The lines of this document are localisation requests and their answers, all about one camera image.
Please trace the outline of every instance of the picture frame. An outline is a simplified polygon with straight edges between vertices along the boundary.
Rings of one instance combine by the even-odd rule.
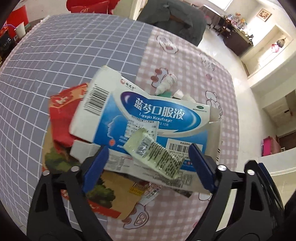
[[[261,9],[260,12],[257,14],[257,17],[266,22],[271,15],[272,13],[266,11],[265,9]]]

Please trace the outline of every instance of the small white bottle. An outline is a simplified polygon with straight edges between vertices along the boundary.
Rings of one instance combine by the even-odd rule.
[[[167,74],[161,81],[160,85],[157,86],[155,95],[162,94],[163,92],[169,90],[171,86],[176,82],[177,82],[177,78],[175,75]]]

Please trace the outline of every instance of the table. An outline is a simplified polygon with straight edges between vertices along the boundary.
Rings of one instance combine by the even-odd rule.
[[[215,27],[216,25],[218,25],[219,21],[220,21],[220,14],[218,12],[216,12],[214,9],[203,5],[199,8],[201,11],[204,12],[204,14],[206,16],[209,16],[212,20],[212,25]]]
[[[224,36],[223,42],[237,56],[241,56],[253,47],[253,43],[233,23],[229,35]]]
[[[220,106],[220,163],[236,168],[237,104],[231,76],[221,64],[186,40],[141,22],[104,14],[52,16],[20,41],[0,69],[0,200],[24,225],[41,175],[49,96],[89,82],[103,65],[150,94],[159,84],[152,81],[155,76],[172,73],[178,89],[200,103]],[[145,207],[136,205],[124,222],[98,219],[114,241],[185,240],[208,199],[163,188]],[[64,202],[71,225],[79,229],[71,205]]]
[[[43,18],[40,18],[40,19],[37,19],[37,20],[34,20],[34,21],[32,21],[32,22],[30,22],[27,26],[27,28],[26,28],[26,34],[29,32],[29,31],[31,31],[31,29],[36,25],[36,24],[38,24],[38,23],[40,23],[40,21],[42,20]],[[17,40],[16,40],[16,44],[18,44],[20,42],[20,39],[19,38],[17,38]],[[4,57],[4,58],[2,58],[1,59],[1,56],[0,56],[0,68],[1,68],[1,66],[2,66],[2,64],[4,63],[4,60],[6,59],[6,56]]]

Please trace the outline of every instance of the blue oval label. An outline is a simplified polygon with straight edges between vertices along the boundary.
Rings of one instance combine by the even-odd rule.
[[[147,99],[129,91],[123,92],[120,99],[129,114],[144,120],[159,121],[159,129],[175,132],[190,131],[198,127],[201,122],[197,113],[180,104]]]

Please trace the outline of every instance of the window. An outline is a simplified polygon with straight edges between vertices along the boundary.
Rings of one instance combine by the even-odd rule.
[[[233,0],[209,0],[219,8],[226,10]]]

